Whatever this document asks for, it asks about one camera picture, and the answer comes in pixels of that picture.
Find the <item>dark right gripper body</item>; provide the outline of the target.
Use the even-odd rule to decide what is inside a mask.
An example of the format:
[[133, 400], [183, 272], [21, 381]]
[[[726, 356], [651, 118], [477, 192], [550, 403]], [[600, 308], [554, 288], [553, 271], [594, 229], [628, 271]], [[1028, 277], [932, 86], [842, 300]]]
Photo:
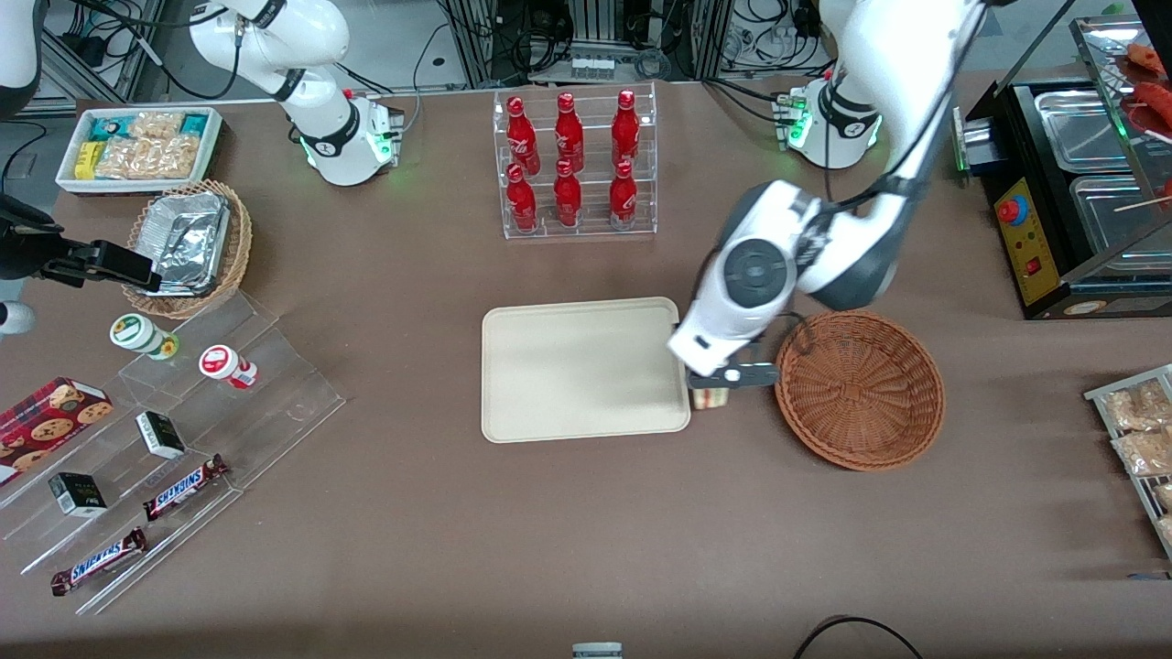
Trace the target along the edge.
[[47, 264], [66, 254], [61, 226], [41, 209], [1, 196], [1, 279], [38, 276]]

